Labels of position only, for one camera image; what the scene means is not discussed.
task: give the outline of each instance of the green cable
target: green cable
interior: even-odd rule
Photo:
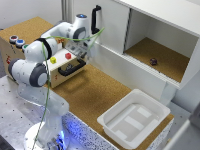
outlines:
[[[73,40],[73,41],[85,41],[85,40],[89,40],[89,39],[92,39],[93,37],[95,37],[95,40],[92,42],[92,44],[89,46],[88,50],[91,49],[91,47],[94,45],[96,39],[99,37],[99,35],[103,32],[105,28],[102,28],[98,33],[94,34],[93,36],[91,37],[88,37],[88,38],[85,38],[85,39],[70,39],[70,38],[65,38],[65,37],[60,37],[60,36],[50,36],[50,37],[47,37],[46,39],[49,39],[49,38],[61,38],[61,39],[67,39],[67,40]],[[40,132],[40,128],[41,128],[41,125],[42,125],[42,122],[44,120],[44,117],[45,117],[45,114],[46,114],[46,110],[47,110],[47,104],[48,104],[48,99],[49,99],[49,88],[50,88],[50,81],[49,81],[49,67],[48,67],[48,63],[47,63],[47,57],[46,57],[46,54],[45,54],[45,49],[44,49],[44,43],[42,42],[42,50],[43,50],[43,54],[44,54],[44,57],[45,57],[45,63],[46,63],[46,66],[47,66],[47,80],[48,80],[48,88],[47,88],[47,98],[46,98],[46,102],[45,102],[45,110],[44,110],[44,113],[43,113],[43,116],[42,116],[42,120],[40,122],[40,125],[39,125],[39,128],[38,128],[38,131],[37,131],[37,135],[36,135],[36,138],[34,140],[34,144],[33,144],[33,147],[32,147],[32,150],[34,149],[35,147],[35,143],[37,141],[37,138],[38,138],[38,135],[39,135],[39,132]]]

